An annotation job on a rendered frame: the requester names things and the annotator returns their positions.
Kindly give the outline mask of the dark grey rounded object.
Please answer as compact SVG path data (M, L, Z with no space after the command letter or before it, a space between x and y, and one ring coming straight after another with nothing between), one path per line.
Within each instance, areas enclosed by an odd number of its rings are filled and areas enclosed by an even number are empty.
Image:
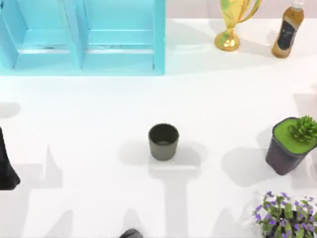
M118 238L144 238L142 233L135 228L125 230Z

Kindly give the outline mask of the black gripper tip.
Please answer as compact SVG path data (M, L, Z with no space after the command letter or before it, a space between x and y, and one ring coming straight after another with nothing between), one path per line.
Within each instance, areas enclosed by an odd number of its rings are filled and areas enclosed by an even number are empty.
M0 190L14 190L20 182L20 177L9 161L0 127Z

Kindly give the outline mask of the gold trophy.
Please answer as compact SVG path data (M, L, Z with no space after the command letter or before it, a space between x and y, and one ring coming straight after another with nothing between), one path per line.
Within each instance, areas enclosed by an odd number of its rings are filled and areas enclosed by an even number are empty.
M262 0L255 0L252 9L246 15L253 0L220 0L222 18L226 29L215 39L215 46L223 51L232 52L240 46L240 38L235 34L235 26L249 20L259 9Z

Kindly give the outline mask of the grey-green cup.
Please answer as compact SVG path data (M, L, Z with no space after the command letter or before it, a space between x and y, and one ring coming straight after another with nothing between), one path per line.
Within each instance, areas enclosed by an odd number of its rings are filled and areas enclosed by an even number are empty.
M179 131L168 123L154 125L148 132L151 155L158 161L168 161L176 153Z

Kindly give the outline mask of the brown bottle with black label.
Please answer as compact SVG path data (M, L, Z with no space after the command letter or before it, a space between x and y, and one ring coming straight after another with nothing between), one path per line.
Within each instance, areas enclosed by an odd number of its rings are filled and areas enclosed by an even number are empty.
M292 0L292 4L284 11L277 38L271 53L280 59L287 58L292 50L296 34L304 20L305 0Z

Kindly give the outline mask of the light blue rack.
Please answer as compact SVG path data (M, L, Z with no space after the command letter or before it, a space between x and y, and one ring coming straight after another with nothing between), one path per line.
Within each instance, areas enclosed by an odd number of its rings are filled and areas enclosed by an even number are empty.
M0 76L163 75L166 0L0 0Z

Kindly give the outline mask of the purple flowering potted plant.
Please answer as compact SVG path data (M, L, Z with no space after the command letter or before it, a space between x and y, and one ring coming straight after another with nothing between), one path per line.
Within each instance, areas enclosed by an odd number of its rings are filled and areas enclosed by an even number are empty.
M317 238L317 200L311 196L293 200L285 192L268 191L253 217L262 238Z

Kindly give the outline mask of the dark pot with green succulent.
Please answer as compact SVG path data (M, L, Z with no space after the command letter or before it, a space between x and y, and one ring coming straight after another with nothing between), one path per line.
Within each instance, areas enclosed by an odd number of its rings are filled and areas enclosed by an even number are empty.
M294 170L317 148L317 122L311 116L288 117L272 128L265 161L280 176Z

